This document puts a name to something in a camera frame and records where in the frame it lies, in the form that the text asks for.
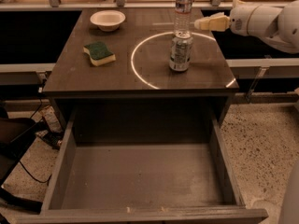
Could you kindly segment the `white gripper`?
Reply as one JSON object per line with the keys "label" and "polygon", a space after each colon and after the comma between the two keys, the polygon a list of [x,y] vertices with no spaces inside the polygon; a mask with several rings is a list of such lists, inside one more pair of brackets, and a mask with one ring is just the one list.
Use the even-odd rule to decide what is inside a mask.
{"label": "white gripper", "polygon": [[229,27],[234,34],[248,36],[249,17],[253,10],[251,3],[236,1],[230,11],[230,18],[224,12],[212,14],[194,22],[194,27],[202,31],[224,32]]}

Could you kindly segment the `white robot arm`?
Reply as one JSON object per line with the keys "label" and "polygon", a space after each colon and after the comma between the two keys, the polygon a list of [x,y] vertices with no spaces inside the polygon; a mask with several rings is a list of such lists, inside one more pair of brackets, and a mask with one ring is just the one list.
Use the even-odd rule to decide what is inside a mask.
{"label": "white robot arm", "polygon": [[[285,7],[237,1],[227,17],[223,12],[194,22],[199,30],[254,36],[266,45],[290,54],[299,52],[299,1]],[[292,167],[278,224],[299,224],[299,161]]]}

